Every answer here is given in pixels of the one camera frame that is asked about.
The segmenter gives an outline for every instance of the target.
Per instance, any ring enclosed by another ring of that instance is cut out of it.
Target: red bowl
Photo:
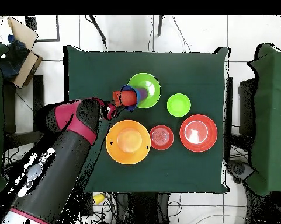
[[[180,128],[182,144],[190,151],[204,152],[217,140],[217,127],[214,121],[205,115],[192,115]]]
[[[174,133],[166,125],[155,126],[150,131],[151,146],[159,151],[168,149],[174,142]]]

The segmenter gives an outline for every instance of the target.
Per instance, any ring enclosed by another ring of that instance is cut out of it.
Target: plate
[[[204,152],[217,140],[217,127],[214,121],[205,115],[192,115],[180,128],[180,139],[190,151]]]
[[[147,156],[151,148],[151,138],[147,129],[139,122],[123,120],[109,130],[106,148],[116,162],[133,165]]]
[[[166,125],[155,126],[150,131],[151,146],[159,151],[168,149],[174,142],[174,133]]]
[[[172,95],[167,101],[167,110],[174,117],[185,116],[191,108],[191,102],[189,98],[182,94],[176,93]]]

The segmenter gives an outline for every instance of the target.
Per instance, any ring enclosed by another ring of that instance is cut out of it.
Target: white tile floor
[[[44,58],[36,75],[44,76],[45,104],[63,100],[63,45],[74,45],[86,51],[106,51],[99,33],[85,16],[58,18],[60,41],[39,42],[33,47],[33,51]],[[217,47],[231,48],[229,76],[234,78],[233,125],[239,125],[238,85],[255,76],[246,63],[254,58],[255,49],[260,43],[273,43],[281,49],[281,15],[175,15],[175,19],[191,51],[212,53]],[[52,16],[47,19],[50,23],[44,20],[46,18],[42,18],[37,25],[54,25]],[[96,21],[106,36],[109,51],[152,51],[152,37],[148,49],[152,31],[151,15],[97,16]],[[158,15],[155,15],[156,52],[183,51],[183,40],[170,15],[164,17],[160,37],[157,37],[157,28]],[[45,36],[44,33],[40,34],[42,39],[46,39]],[[27,103],[20,98],[16,100],[17,132],[32,130],[32,84],[17,90]],[[233,127],[232,132],[237,133],[238,128]],[[20,158],[29,148],[30,145],[21,147],[15,158]],[[180,198],[180,193],[172,194],[169,201],[180,202],[182,211],[170,217],[171,224],[244,224],[244,188],[235,184],[228,174],[226,184],[230,192],[225,195],[182,194]],[[179,212],[178,205],[174,205],[169,206],[169,215]]]

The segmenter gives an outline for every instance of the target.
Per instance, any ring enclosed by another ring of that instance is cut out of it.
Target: table
[[[116,163],[107,154],[104,137],[109,123],[103,121],[82,172],[88,170],[100,153],[86,191],[105,192],[190,192],[226,193],[221,183],[223,161],[224,61],[228,48],[214,54],[150,52],[84,52],[64,47],[65,100],[97,96],[111,100],[112,92],[125,85],[139,72],[154,75],[161,85],[161,98],[152,108],[123,111],[118,119],[142,123],[148,131],[165,124],[174,132],[173,145],[162,152],[151,148],[148,156],[133,166]],[[190,112],[171,116],[166,102],[174,93],[184,93],[191,100]],[[218,138],[203,153],[188,151],[179,140],[182,122],[192,114],[204,114],[215,122]]]
[[[255,126],[251,121],[246,122],[249,128],[245,126],[241,131],[253,130],[246,149],[251,150],[248,159],[256,172],[245,182],[257,195],[267,195],[272,191],[281,192],[281,51],[271,44],[260,44],[255,60],[248,65],[255,71],[256,78],[241,83],[240,91],[245,92],[242,88],[248,82],[247,89],[254,88],[257,82],[257,90],[250,96],[254,101]]]
[[[0,56],[7,52],[7,47],[0,43]],[[12,148],[37,142],[42,133],[33,126],[32,132],[16,133],[15,126],[16,86],[4,81],[0,71],[0,191],[6,180],[1,175],[2,153]],[[43,77],[33,77],[33,113],[43,107]]]

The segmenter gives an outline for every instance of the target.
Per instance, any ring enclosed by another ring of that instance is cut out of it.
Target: yellow object
[[[113,160],[123,165],[142,161],[151,148],[147,129],[133,120],[116,123],[106,137],[106,148]]]
[[[105,196],[102,193],[96,194],[93,196],[93,200],[95,201],[96,205],[99,205],[102,201],[104,201],[104,199],[105,199]]]
[[[120,149],[127,153],[139,150],[143,139],[136,129],[127,128],[122,130],[117,137],[117,144]]]

